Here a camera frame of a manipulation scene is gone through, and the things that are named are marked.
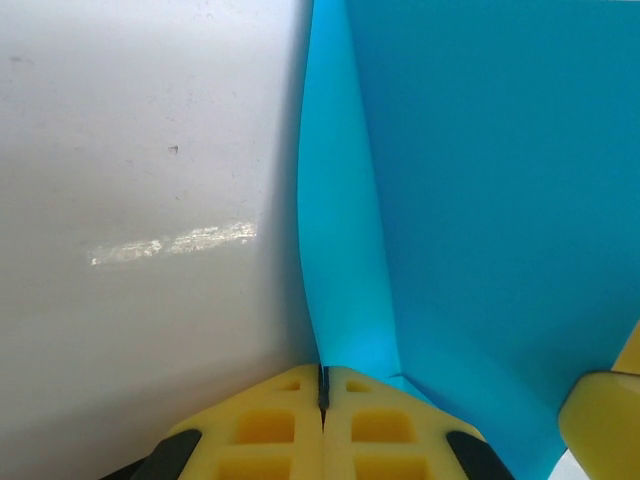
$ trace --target blue plastic sheet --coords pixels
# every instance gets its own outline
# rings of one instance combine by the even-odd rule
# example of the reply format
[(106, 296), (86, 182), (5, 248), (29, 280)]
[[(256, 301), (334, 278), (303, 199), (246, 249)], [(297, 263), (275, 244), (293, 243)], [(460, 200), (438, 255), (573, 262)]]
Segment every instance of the blue plastic sheet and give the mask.
[(299, 162), (323, 361), (547, 478), (640, 317), (640, 7), (316, 0)]

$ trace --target white surface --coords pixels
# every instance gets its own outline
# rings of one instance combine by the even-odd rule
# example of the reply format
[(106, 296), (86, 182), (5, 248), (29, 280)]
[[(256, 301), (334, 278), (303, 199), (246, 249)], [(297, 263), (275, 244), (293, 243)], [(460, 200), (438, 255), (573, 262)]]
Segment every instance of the white surface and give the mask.
[(549, 480), (589, 480), (570, 451), (566, 451), (553, 469)]
[(0, 478), (99, 478), (313, 360), (308, 7), (0, 0)]

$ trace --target rectangular hole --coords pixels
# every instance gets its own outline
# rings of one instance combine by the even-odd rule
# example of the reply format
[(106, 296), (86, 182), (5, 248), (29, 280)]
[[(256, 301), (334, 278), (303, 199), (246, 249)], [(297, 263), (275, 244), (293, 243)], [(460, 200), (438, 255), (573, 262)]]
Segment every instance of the rectangular hole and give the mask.
[(280, 390), (285, 392), (295, 392), (296, 390), (300, 390), (300, 380), (291, 380), (280, 387)]
[(349, 380), (347, 382), (347, 392), (367, 393), (370, 391), (371, 389), (367, 387), (364, 383), (356, 382), (355, 380)]
[(422, 457), (356, 456), (356, 480), (434, 480)]
[(220, 462), (218, 480), (289, 480), (290, 474), (290, 458), (233, 458)]
[(295, 416), (287, 410), (254, 410), (238, 420), (235, 443), (291, 443), (295, 423)]
[(398, 410), (371, 409), (351, 420), (351, 441), (414, 443), (416, 435), (409, 416)]

